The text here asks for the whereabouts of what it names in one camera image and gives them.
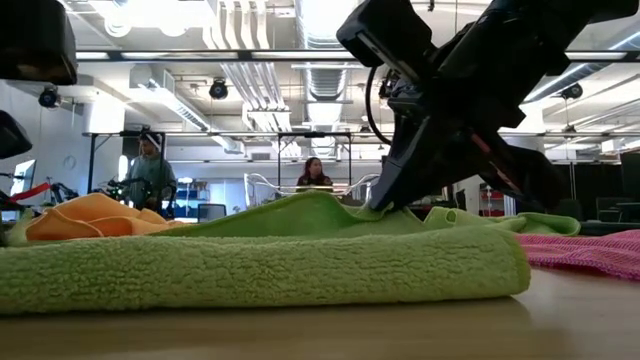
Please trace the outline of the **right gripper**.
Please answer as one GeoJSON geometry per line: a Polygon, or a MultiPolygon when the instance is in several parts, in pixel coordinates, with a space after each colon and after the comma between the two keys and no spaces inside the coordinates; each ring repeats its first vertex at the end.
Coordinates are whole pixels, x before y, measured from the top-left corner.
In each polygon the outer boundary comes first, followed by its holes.
{"type": "Polygon", "coordinates": [[[435,72],[400,83],[391,148],[368,206],[392,210],[472,176],[539,209],[564,197],[563,179],[540,152],[509,145],[498,133],[515,128],[520,104],[539,80],[565,64],[519,17],[482,16],[431,58],[435,72]]]}

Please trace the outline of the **pink microfiber towel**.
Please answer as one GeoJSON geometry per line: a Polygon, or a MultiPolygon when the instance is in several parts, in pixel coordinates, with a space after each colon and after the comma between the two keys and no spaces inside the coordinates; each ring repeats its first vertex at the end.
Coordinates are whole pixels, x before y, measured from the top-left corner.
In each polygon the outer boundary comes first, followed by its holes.
{"type": "Polygon", "coordinates": [[[640,230],[599,237],[521,234],[517,239],[531,265],[640,282],[640,230]]]}

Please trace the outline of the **green microfiber towel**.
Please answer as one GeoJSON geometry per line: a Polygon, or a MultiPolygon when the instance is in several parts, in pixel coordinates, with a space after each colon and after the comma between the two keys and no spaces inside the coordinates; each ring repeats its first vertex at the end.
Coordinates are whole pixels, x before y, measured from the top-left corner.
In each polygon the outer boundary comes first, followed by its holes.
{"type": "Polygon", "coordinates": [[[431,225],[320,192],[149,235],[14,237],[0,248],[0,316],[483,299],[531,278],[510,228],[431,225]]]}

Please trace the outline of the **orange microfiber towel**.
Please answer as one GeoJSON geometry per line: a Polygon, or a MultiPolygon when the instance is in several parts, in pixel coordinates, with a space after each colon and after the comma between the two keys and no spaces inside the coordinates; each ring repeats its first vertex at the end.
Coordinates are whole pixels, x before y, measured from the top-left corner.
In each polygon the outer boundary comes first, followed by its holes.
{"type": "Polygon", "coordinates": [[[28,241],[147,235],[185,226],[156,212],[137,210],[103,194],[92,193],[48,208],[26,226],[28,241]]]}

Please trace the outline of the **red and white rack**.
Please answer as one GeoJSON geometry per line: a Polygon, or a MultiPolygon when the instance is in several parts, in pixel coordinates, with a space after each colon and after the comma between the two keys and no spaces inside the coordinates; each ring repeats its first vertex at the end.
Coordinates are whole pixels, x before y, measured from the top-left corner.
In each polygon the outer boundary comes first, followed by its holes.
{"type": "Polygon", "coordinates": [[[481,183],[479,185],[478,213],[483,217],[504,216],[504,194],[491,188],[487,183],[481,183]]]}

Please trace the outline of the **black room partition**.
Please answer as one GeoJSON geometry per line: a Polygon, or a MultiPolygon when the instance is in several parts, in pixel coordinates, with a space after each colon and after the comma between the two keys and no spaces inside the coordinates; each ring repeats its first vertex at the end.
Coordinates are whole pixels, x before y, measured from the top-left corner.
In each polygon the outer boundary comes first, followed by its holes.
{"type": "Polygon", "coordinates": [[[573,180],[585,220],[640,223],[640,153],[623,153],[619,165],[574,165],[573,180]]]}

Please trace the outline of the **seated person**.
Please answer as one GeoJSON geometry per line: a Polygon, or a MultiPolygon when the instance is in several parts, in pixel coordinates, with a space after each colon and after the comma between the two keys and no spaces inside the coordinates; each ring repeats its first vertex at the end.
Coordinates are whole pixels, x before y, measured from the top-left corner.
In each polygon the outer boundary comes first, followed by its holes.
{"type": "Polygon", "coordinates": [[[297,192],[311,189],[330,192],[333,189],[333,181],[324,174],[321,160],[310,157],[305,162],[303,174],[298,178],[296,186],[297,192]]]}

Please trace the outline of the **clear plastic bin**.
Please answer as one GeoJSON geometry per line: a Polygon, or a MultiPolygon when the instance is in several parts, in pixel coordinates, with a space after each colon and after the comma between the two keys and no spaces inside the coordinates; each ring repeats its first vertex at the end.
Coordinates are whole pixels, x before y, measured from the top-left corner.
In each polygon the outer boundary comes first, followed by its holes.
{"type": "Polygon", "coordinates": [[[371,190],[377,183],[377,174],[367,174],[349,185],[334,183],[332,185],[277,185],[258,173],[246,174],[245,200],[246,207],[252,208],[306,191],[323,191],[335,197],[340,203],[348,206],[361,206],[371,197],[371,190]]]}

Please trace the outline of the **long ceiling light strip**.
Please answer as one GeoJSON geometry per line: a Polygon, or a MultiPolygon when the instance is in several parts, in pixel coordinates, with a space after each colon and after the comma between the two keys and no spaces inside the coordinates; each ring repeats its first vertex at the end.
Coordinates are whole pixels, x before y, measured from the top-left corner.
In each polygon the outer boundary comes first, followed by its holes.
{"type": "MultiPolygon", "coordinates": [[[[576,63],[640,62],[640,51],[567,51],[576,63]]],[[[325,50],[207,50],[207,51],[121,51],[88,50],[76,53],[78,62],[352,62],[347,51],[325,50]]]]}

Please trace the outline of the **standing person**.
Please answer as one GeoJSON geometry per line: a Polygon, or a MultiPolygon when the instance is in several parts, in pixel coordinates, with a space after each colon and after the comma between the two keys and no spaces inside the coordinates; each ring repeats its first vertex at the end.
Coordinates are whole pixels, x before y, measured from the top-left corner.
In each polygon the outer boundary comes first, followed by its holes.
{"type": "Polygon", "coordinates": [[[176,178],[171,165],[160,152],[161,137],[148,130],[139,136],[139,154],[127,172],[123,196],[138,210],[156,211],[163,201],[173,198],[176,178]]]}

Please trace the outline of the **red padded bar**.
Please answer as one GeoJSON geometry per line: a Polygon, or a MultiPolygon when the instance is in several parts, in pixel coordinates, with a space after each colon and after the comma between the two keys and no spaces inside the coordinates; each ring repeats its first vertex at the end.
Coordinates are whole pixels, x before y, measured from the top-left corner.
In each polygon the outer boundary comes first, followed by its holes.
{"type": "Polygon", "coordinates": [[[21,200],[25,200],[25,199],[29,199],[32,198],[36,195],[39,195],[47,190],[51,189],[51,185],[49,183],[42,183],[40,185],[37,185],[36,187],[33,187],[27,191],[21,192],[21,193],[17,193],[14,195],[11,195],[9,197],[9,200],[11,202],[18,202],[21,200]]]}

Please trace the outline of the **bright monitor screen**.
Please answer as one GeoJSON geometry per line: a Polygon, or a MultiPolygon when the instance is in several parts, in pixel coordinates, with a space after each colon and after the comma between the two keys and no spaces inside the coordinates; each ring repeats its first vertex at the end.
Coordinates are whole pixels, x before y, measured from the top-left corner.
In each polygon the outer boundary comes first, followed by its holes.
{"type": "Polygon", "coordinates": [[[14,168],[10,195],[17,195],[31,189],[35,173],[36,160],[19,163],[14,168]]]}

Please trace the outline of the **silver ceiling air duct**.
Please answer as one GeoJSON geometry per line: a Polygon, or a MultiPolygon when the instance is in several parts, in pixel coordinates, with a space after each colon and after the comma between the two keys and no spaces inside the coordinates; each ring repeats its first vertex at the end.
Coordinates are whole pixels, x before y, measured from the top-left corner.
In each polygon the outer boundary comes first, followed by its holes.
{"type": "MultiPolygon", "coordinates": [[[[336,32],[359,0],[295,0],[299,45],[305,50],[342,51],[336,32]]],[[[305,64],[306,120],[316,132],[336,132],[346,99],[345,63],[305,64]]]]}

